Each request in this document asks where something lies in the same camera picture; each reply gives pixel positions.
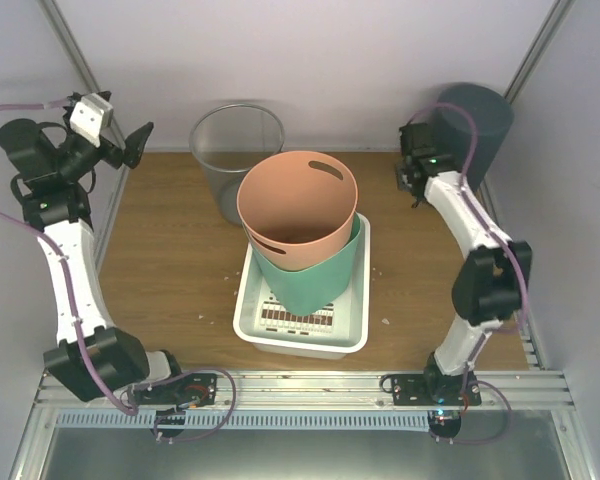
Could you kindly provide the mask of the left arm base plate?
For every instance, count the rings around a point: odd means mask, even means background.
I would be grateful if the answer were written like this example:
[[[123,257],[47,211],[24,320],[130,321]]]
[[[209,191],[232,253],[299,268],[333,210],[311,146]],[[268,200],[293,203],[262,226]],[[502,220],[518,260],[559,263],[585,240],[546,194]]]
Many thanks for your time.
[[[171,405],[176,409],[213,405],[217,380],[213,373],[188,375],[169,384],[135,389],[132,399],[136,405]]]

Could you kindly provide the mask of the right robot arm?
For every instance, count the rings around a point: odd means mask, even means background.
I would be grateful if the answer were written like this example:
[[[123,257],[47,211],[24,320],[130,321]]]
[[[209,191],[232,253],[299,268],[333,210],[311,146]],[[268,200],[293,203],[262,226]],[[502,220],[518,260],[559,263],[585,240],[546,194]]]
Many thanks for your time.
[[[451,299],[455,318],[423,371],[423,393],[431,403],[457,400],[487,340],[523,308],[532,250],[513,241],[489,217],[456,165],[454,156],[434,145],[427,123],[409,122],[399,129],[399,186],[427,203],[446,223],[464,263],[454,281]]]

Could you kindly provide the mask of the salmon pink plastic bin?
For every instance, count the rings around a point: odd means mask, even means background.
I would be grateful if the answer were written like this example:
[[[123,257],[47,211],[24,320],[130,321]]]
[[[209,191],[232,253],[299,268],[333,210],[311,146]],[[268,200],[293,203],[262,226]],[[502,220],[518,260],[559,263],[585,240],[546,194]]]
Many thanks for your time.
[[[237,211],[254,247],[277,267],[300,271],[348,243],[359,199],[351,170],[336,158],[289,151],[242,180]]]

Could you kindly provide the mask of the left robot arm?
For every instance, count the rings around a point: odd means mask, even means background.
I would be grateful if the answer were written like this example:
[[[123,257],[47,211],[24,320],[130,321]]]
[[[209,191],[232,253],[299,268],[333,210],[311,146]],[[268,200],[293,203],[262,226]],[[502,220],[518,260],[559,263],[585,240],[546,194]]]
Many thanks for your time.
[[[54,145],[50,123],[20,118],[0,128],[0,147],[17,170],[10,187],[22,208],[21,226],[37,237],[52,280],[57,310],[55,348],[43,355],[46,370],[83,402],[143,381],[165,404],[183,398],[186,380],[166,350],[148,352],[119,329],[104,302],[94,256],[88,193],[80,179],[100,161],[136,167],[154,128],[148,122],[123,148],[102,138],[92,144],[68,123]]]

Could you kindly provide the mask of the green plastic bin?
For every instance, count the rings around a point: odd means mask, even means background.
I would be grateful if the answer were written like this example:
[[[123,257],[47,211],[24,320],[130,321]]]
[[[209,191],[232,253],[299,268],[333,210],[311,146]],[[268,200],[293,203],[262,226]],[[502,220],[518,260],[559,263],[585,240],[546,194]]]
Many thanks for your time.
[[[368,219],[357,213],[345,246],[321,263],[300,271],[281,269],[253,246],[251,256],[285,310],[296,316],[307,316],[351,291],[357,294],[364,291],[368,282],[369,234]]]

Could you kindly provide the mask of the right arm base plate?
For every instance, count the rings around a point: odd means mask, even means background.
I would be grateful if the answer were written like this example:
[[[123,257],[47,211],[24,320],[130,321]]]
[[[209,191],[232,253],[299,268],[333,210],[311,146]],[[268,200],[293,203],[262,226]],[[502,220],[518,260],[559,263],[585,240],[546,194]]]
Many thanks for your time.
[[[480,406],[480,388],[472,390],[469,382],[475,380],[473,373],[467,380],[463,375],[432,377],[424,373],[394,373],[383,375],[379,386],[392,396],[395,406],[461,407]]]

